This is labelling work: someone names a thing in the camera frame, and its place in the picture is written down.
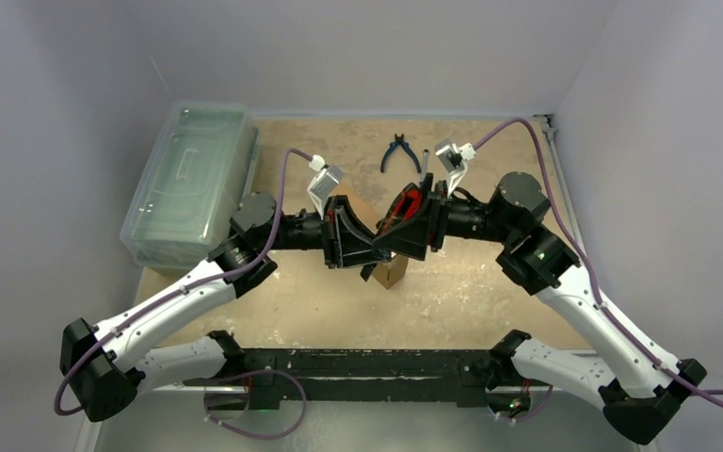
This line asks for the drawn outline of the red black utility knife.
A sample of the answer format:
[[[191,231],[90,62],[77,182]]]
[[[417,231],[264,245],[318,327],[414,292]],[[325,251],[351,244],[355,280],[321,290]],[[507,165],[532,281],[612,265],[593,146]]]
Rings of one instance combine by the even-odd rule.
[[[378,232],[385,233],[403,220],[412,218],[421,208],[422,203],[392,203],[387,213],[378,222]]]

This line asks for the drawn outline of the brown cardboard express box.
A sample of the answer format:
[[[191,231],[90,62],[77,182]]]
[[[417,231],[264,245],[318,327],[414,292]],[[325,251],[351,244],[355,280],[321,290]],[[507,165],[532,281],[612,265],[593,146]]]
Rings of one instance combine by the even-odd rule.
[[[357,218],[371,231],[378,230],[377,223],[381,214],[366,203],[352,188],[351,185],[341,182],[332,191],[333,195],[345,195]],[[377,281],[384,289],[389,290],[400,282],[406,274],[409,258],[403,255],[394,254],[389,262],[376,265],[363,266],[360,276],[365,282]]]

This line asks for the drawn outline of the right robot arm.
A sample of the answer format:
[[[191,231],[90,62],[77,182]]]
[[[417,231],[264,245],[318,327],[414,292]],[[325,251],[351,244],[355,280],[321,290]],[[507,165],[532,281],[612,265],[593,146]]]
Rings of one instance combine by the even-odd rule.
[[[506,174],[487,202],[457,199],[445,183],[409,184],[378,222],[374,243],[412,259],[438,250],[447,236],[502,245],[497,264],[527,294],[560,314],[595,350],[583,358],[510,331],[490,350],[489,388],[539,380],[599,409],[612,428],[648,444],[706,377],[694,359],[653,344],[595,288],[580,256],[543,220],[551,209],[537,179]]]

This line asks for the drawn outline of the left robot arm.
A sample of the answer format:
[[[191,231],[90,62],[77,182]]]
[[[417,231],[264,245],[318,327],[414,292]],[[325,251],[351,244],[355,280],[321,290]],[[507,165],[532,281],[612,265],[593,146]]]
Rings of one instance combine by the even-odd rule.
[[[130,310],[95,325],[84,319],[63,331],[58,394],[71,390],[79,405],[59,415],[83,412],[104,421],[150,390],[188,380],[230,385],[249,378],[242,348],[226,331],[184,345],[161,347],[201,315],[261,285],[278,268],[273,250],[321,250],[330,268],[374,266],[391,254],[372,245],[389,215],[364,215],[346,194],[322,199],[313,212],[286,215],[281,199],[256,192],[231,218],[228,236],[188,273]]]

